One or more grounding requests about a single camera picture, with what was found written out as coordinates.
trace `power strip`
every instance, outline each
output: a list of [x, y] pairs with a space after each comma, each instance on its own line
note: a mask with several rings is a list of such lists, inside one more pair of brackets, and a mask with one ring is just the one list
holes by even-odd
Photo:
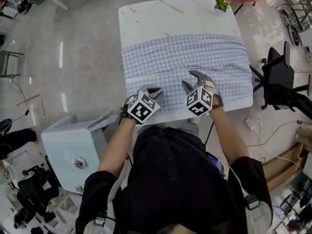
[[252, 122], [251, 119], [247, 118], [246, 119], [246, 124], [248, 125], [248, 127], [250, 128], [250, 130], [254, 131], [254, 124]]

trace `black and white marker cube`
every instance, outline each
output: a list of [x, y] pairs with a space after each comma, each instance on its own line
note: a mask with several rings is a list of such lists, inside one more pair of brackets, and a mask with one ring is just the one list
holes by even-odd
[[186, 108], [196, 116], [203, 116], [212, 110], [213, 96], [213, 92], [199, 86], [187, 96]]
[[128, 113], [140, 123], [144, 123], [151, 117], [161, 106], [153, 99], [139, 90], [138, 93], [130, 100]]

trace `floor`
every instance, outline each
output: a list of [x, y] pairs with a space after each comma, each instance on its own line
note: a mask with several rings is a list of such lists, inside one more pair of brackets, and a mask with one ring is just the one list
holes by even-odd
[[[95, 119], [110, 109], [123, 104], [125, 84], [122, 75], [118, 8], [147, 0], [63, 0], [69, 11], [64, 11], [49, 0], [34, 6], [27, 15], [15, 19], [2, 49], [25, 53], [19, 59], [22, 75], [15, 81], [22, 87], [30, 114], [12, 126], [12, 130], [33, 127], [41, 132], [68, 113], [77, 114], [80, 121]], [[274, 6], [265, 2], [243, 6], [236, 19], [243, 36], [251, 65], [260, 68], [259, 60], [266, 57], [270, 47], [283, 52], [288, 33]], [[301, 47], [292, 46], [291, 65], [294, 69], [309, 71]], [[296, 73], [295, 86], [308, 81], [307, 74]], [[0, 79], [0, 116], [16, 119], [26, 111], [18, 87], [8, 79]], [[259, 143], [245, 120], [258, 116], [254, 125], [259, 134], [261, 123], [263, 142], [283, 123], [308, 120], [301, 112], [275, 111], [269, 106], [262, 111], [263, 91], [254, 94], [254, 104], [248, 109], [229, 112], [229, 116], [247, 145]], [[205, 141], [212, 121], [209, 116], [200, 120], [200, 137]], [[264, 146], [278, 155], [295, 143], [296, 124], [283, 126]], [[44, 148], [28, 143], [30, 155], [44, 154]], [[215, 129], [207, 150], [223, 157]], [[259, 147], [249, 148], [250, 155], [266, 161], [273, 155]]]

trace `forearm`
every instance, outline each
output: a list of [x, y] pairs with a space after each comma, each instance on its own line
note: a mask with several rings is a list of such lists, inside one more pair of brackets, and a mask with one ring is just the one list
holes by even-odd
[[136, 121], [133, 119], [124, 118], [121, 120], [119, 127], [104, 151], [98, 171], [108, 171], [119, 177], [131, 147], [132, 132], [135, 126]]
[[231, 123], [223, 108], [211, 110], [210, 116], [214, 121], [221, 148], [228, 164], [231, 165], [242, 156], [249, 156], [244, 140]]

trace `checkered tablecloth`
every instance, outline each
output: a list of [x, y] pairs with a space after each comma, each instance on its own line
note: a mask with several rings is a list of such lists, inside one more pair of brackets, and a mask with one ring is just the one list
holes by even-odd
[[242, 38], [196, 34], [155, 39], [122, 49], [127, 96], [144, 84], [156, 85], [165, 99], [157, 114], [185, 108], [186, 94], [181, 81], [197, 82], [189, 70], [210, 76], [223, 101], [253, 93], [252, 73]]

